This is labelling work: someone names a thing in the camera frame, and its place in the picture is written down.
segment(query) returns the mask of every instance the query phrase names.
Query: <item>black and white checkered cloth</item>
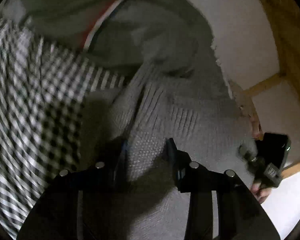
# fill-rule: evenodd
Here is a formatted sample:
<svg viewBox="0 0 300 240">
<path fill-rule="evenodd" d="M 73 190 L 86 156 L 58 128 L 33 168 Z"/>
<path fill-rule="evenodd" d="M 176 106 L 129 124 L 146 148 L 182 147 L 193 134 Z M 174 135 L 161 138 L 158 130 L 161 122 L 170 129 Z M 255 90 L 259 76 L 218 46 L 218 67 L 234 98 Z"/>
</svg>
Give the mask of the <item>black and white checkered cloth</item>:
<svg viewBox="0 0 300 240">
<path fill-rule="evenodd" d="M 0 17 L 0 223 L 13 239 L 51 179 L 76 170 L 85 96 L 123 80 Z"/>
</svg>

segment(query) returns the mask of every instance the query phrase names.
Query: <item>round metal pin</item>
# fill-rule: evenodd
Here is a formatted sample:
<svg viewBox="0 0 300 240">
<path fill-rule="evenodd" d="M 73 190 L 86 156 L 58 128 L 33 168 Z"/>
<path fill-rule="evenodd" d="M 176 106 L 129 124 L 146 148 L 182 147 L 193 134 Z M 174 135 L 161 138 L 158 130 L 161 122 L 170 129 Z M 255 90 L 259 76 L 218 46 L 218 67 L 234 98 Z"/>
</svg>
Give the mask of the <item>round metal pin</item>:
<svg viewBox="0 0 300 240">
<path fill-rule="evenodd" d="M 64 177 L 64 176 L 68 175 L 68 173 L 69 173 L 68 170 L 62 170 L 62 171 L 59 172 L 59 175 L 60 175 L 61 177 Z"/>
<path fill-rule="evenodd" d="M 199 163 L 197 162 L 190 162 L 189 166 L 193 169 L 197 169 L 199 167 Z"/>
<path fill-rule="evenodd" d="M 96 168 L 97 169 L 101 169 L 101 168 L 103 168 L 105 166 L 105 163 L 104 162 L 97 162 L 96 163 Z"/>
<path fill-rule="evenodd" d="M 226 174 L 231 178 L 235 176 L 235 172 L 233 170 L 226 170 Z"/>
</svg>

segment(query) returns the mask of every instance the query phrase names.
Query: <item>human hand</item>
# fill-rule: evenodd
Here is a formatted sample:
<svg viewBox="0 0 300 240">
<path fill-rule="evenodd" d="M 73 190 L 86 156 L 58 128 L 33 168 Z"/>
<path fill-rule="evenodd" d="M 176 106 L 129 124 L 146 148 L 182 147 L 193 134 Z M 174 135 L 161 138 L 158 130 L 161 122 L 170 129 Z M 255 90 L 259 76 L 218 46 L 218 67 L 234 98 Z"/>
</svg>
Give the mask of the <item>human hand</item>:
<svg viewBox="0 0 300 240">
<path fill-rule="evenodd" d="M 261 186 L 261 182 L 254 182 L 251 186 L 250 191 L 255 196 L 260 204 L 262 204 L 267 197 L 270 195 L 272 189 L 271 188 L 263 188 Z"/>
</svg>

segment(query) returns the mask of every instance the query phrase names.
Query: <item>red and white trim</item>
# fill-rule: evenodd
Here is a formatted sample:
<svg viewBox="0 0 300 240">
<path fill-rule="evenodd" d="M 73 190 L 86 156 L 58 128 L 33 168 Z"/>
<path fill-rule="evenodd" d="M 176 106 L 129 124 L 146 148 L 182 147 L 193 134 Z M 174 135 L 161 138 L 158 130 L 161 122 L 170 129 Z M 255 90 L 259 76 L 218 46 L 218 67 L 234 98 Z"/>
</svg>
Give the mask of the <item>red and white trim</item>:
<svg viewBox="0 0 300 240">
<path fill-rule="evenodd" d="M 83 45 L 84 50 L 88 50 L 91 44 L 91 41 L 96 34 L 97 30 L 100 28 L 102 23 L 110 16 L 110 14 L 118 7 L 120 3 L 122 3 L 124 0 L 114 0 L 112 3 L 107 5 L 106 8 L 101 12 L 101 16 L 98 18 L 98 20 L 95 22 L 93 28 L 89 31 L 87 37 L 85 38 L 85 42 Z"/>
</svg>

